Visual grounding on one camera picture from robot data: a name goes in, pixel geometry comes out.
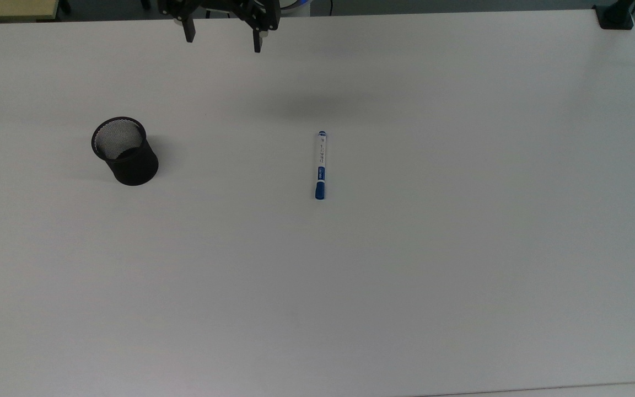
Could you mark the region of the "dark and white gripper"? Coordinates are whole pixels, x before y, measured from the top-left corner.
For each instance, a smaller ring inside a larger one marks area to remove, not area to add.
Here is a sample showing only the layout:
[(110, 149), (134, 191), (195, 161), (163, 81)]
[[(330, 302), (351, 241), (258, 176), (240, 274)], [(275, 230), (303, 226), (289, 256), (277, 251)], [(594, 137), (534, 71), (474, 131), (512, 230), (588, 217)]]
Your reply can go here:
[(170, 15), (184, 28), (187, 43), (192, 43), (196, 28), (192, 15), (198, 8), (209, 11), (223, 11), (235, 15), (252, 28), (254, 52), (260, 53), (263, 43), (262, 31), (279, 28), (281, 7), (279, 1), (160, 1), (159, 12)]

